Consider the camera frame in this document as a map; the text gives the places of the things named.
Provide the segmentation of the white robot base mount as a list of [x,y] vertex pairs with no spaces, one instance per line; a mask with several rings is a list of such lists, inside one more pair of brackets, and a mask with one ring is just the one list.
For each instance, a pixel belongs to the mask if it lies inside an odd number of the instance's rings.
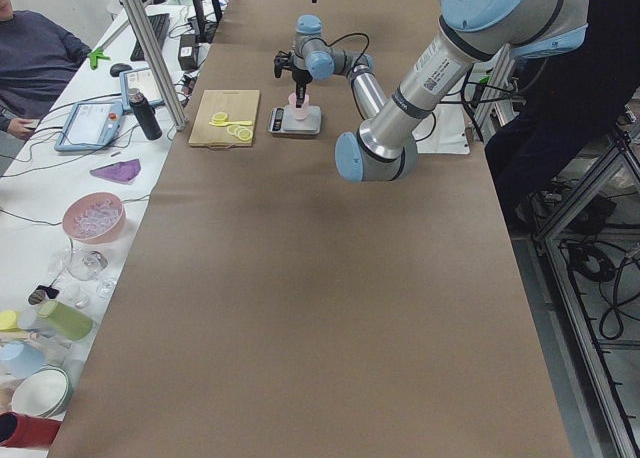
[[421,154],[466,155],[470,152],[461,105],[438,105],[412,132]]

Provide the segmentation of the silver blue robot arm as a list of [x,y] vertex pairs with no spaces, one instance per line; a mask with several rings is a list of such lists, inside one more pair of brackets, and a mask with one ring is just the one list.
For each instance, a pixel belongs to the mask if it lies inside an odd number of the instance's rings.
[[417,160],[415,128],[471,70],[503,46],[514,58],[546,58],[578,48],[589,0],[442,0],[439,31],[390,96],[384,95],[363,52],[329,46],[321,20],[302,15],[291,51],[274,59],[274,73],[291,72],[297,106],[314,80],[342,75],[365,119],[335,145],[335,163],[348,181],[393,181]]

